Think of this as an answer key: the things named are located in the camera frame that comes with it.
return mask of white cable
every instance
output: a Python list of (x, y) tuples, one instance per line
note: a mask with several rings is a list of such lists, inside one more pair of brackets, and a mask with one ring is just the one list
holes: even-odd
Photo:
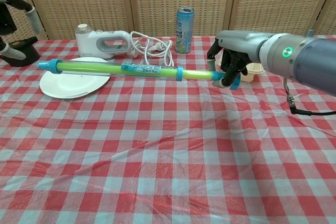
[[(137, 51), (138, 53), (144, 55), (146, 64), (149, 65), (148, 57), (152, 57), (152, 58), (155, 58), (155, 57), (162, 58), (163, 57), (165, 66), (168, 66), (168, 67), (174, 66), (172, 52), (170, 51), (170, 48), (173, 45), (173, 42), (171, 40), (165, 43), (157, 38), (138, 33), (137, 31), (132, 31), (130, 35), (131, 35), (130, 40), (131, 40), (131, 44), (132, 44), (134, 51)], [(133, 41), (133, 35), (138, 35), (140, 36), (140, 38), (136, 41)], [(143, 38), (146, 38), (146, 44), (144, 47), (141, 45), (141, 42), (140, 42), (140, 40), (142, 40)], [(155, 46), (152, 46), (149, 48), (149, 44), (151, 40), (157, 41), (157, 43)]]

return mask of drink can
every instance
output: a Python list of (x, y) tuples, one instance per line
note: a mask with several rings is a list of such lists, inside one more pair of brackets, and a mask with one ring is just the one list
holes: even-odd
[(176, 13), (176, 51), (187, 54), (191, 51), (193, 39), (195, 10), (190, 6), (182, 6)]

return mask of table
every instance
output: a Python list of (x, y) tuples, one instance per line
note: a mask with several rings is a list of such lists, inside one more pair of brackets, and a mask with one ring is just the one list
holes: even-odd
[[(195, 37), (175, 62), (206, 69), (213, 41)], [(78, 57), (74, 40), (35, 47)], [(39, 89), (43, 73), (0, 62), (1, 223), (336, 223), (336, 117), (291, 115), (280, 77), (237, 91), (113, 77), (60, 100)], [(289, 87), (298, 108), (336, 110)]]

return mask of paper plate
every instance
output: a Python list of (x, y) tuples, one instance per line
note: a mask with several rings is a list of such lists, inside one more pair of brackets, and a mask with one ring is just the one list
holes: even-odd
[[(107, 62), (96, 57), (81, 57), (72, 60)], [(87, 95), (103, 86), (110, 76), (86, 76), (80, 74), (56, 74), (45, 72), (40, 80), (41, 91), (54, 98), (70, 99)]]

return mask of power cord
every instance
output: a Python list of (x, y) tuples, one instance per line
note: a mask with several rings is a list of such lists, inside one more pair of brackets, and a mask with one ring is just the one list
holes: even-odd
[[(173, 61), (173, 56), (172, 52), (170, 51), (170, 48), (173, 45), (173, 42), (169, 40), (168, 42), (163, 42), (157, 38), (147, 36), (145, 34), (139, 33), (137, 31), (132, 31), (131, 32), (131, 44), (133, 46), (133, 55), (134, 57), (137, 57), (138, 54), (143, 54), (145, 57), (145, 62), (147, 65), (149, 65), (148, 58), (164, 58), (164, 65), (168, 67), (173, 67), (174, 66), (174, 61)], [(133, 35), (137, 35), (140, 38), (136, 41), (133, 41)], [(145, 46), (141, 45), (141, 40), (145, 38), (146, 43)], [(156, 41), (156, 44), (152, 47), (149, 47), (150, 41)]]
[(289, 88), (287, 85), (287, 79), (284, 78), (284, 85), (283, 87), (285, 88), (286, 94), (287, 94), (287, 102), (289, 104), (289, 109), (292, 114), (298, 114), (298, 115), (335, 115), (336, 111), (329, 111), (329, 112), (313, 112), (309, 110), (299, 110), (295, 106), (295, 101), (294, 97), (290, 94)]

